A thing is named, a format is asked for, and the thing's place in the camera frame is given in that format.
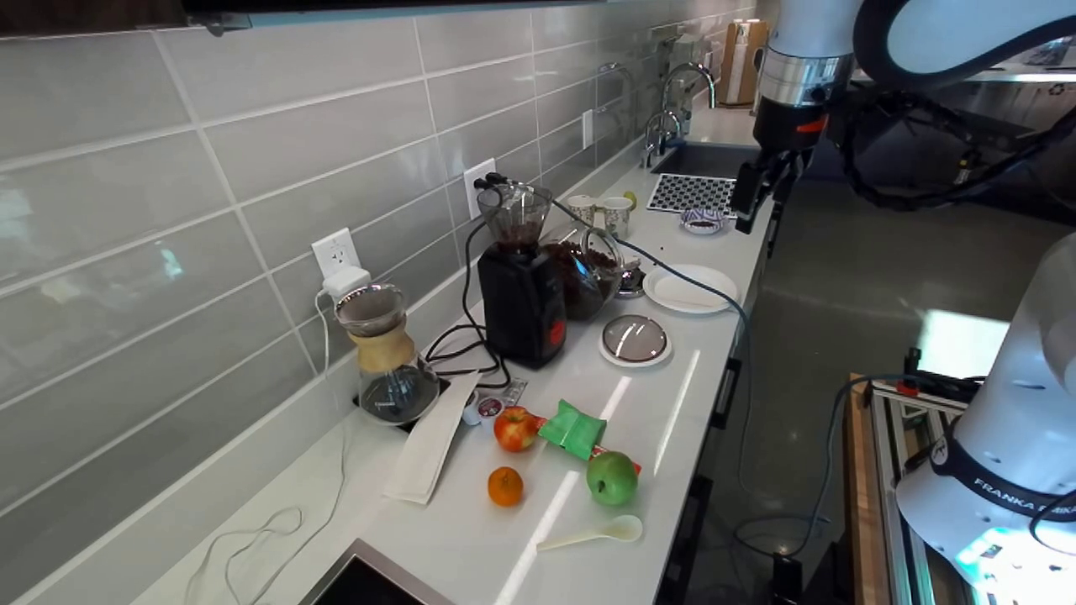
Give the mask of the red apple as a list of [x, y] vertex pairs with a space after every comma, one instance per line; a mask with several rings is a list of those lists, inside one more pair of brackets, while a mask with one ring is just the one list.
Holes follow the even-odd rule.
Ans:
[[527, 451], [535, 444], [541, 421], [522, 406], [508, 406], [494, 421], [496, 444], [510, 453]]

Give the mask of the black cooktop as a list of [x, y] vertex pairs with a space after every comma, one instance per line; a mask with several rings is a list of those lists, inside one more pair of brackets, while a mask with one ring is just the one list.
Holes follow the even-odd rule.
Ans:
[[411, 571], [355, 539], [299, 605], [454, 605]]

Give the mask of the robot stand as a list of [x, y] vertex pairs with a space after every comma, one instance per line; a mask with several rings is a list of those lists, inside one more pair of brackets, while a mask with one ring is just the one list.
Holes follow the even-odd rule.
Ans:
[[846, 524], [852, 605], [1076, 605], [1076, 558], [989, 526], [950, 562], [900, 513], [900, 479], [926, 462], [983, 379], [919, 388], [852, 374], [844, 386]]

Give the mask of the patterned drying mat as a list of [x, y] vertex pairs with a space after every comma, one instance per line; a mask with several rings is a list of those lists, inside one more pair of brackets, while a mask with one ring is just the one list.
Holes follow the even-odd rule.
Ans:
[[734, 221], [730, 201], [736, 185], [734, 177], [659, 175], [646, 210], [681, 214], [692, 209], [721, 214]]

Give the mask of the cream plastic spoon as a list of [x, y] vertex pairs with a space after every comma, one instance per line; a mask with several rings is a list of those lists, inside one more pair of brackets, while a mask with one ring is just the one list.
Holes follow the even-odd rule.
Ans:
[[620, 516], [609, 520], [607, 524], [603, 526], [576, 532], [572, 535], [562, 536], [560, 539], [547, 539], [546, 541], [538, 544], [535, 547], [535, 550], [543, 552], [572, 546], [574, 544], [576, 545], [599, 539], [631, 543], [640, 539], [642, 533], [643, 523], [641, 519], [634, 516], [634, 513], [620, 513]]

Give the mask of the small chrome tap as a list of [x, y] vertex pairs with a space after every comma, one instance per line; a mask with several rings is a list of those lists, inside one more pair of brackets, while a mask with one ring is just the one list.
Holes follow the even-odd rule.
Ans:
[[683, 135], [683, 124], [672, 110], [660, 110], [646, 121], [641, 167], [650, 168], [654, 155], [664, 155], [670, 140]]

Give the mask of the black coffee grinder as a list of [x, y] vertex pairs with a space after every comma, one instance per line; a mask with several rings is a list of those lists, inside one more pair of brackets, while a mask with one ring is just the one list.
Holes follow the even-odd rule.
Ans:
[[477, 205], [493, 241], [477, 261], [487, 341], [505, 360], [539, 369], [561, 352], [567, 313], [554, 261], [539, 248], [548, 192], [491, 172]]

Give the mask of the glass jar of coffee beans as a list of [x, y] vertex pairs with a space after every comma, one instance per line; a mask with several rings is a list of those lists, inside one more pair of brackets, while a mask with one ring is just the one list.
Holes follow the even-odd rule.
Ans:
[[614, 298], [624, 261], [615, 238], [599, 227], [572, 221], [546, 234], [539, 248], [554, 261], [570, 321], [587, 322]]

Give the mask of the green apple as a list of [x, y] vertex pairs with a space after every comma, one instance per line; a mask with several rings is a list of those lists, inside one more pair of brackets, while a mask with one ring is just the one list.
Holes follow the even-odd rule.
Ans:
[[638, 489], [631, 462], [611, 451], [587, 463], [587, 489], [595, 502], [607, 507], [629, 504]]

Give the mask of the glass lid on white plate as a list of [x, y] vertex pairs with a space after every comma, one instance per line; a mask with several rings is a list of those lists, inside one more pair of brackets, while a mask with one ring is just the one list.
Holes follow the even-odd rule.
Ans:
[[672, 356], [669, 334], [653, 318], [624, 314], [612, 318], [599, 335], [599, 353], [624, 368], [657, 366]]

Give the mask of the white charger plug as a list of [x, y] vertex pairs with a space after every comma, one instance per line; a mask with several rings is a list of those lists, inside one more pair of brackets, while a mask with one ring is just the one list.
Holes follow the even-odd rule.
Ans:
[[325, 294], [330, 296], [332, 302], [339, 302], [350, 292], [354, 292], [372, 282], [372, 276], [369, 271], [358, 266], [345, 266], [340, 268], [337, 272], [327, 276], [323, 280], [323, 286]]

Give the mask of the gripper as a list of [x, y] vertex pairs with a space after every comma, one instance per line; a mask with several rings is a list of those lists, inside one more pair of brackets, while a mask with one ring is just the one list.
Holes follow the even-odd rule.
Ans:
[[744, 161], [730, 196], [730, 210], [736, 217], [736, 230], [750, 234], [758, 217], [758, 207], [770, 196], [782, 208], [815, 157], [829, 124], [822, 105], [785, 105], [770, 99], [758, 101], [753, 137], [760, 145], [756, 161]]

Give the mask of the glass pour-over coffee maker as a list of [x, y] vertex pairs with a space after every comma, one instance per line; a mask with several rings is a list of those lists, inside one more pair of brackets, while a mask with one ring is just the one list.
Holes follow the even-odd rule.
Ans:
[[335, 320], [356, 347], [362, 393], [357, 405], [392, 426], [414, 424], [441, 394], [440, 379], [420, 358], [407, 332], [404, 291], [370, 283], [335, 304]]

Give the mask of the tall chrome tap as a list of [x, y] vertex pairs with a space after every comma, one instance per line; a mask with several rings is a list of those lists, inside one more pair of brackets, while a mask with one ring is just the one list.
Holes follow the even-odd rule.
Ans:
[[682, 138], [689, 133], [688, 123], [694, 97], [702, 92], [710, 108], [716, 108], [716, 84], [710, 68], [699, 62], [684, 62], [672, 66], [664, 82], [659, 105], [660, 124], [665, 129], [667, 140]]

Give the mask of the sink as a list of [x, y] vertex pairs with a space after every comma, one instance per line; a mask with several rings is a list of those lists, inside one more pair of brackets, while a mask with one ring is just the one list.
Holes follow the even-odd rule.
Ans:
[[746, 161], [758, 159], [760, 149], [688, 142], [670, 147], [651, 169], [653, 175], [706, 175], [736, 179]]

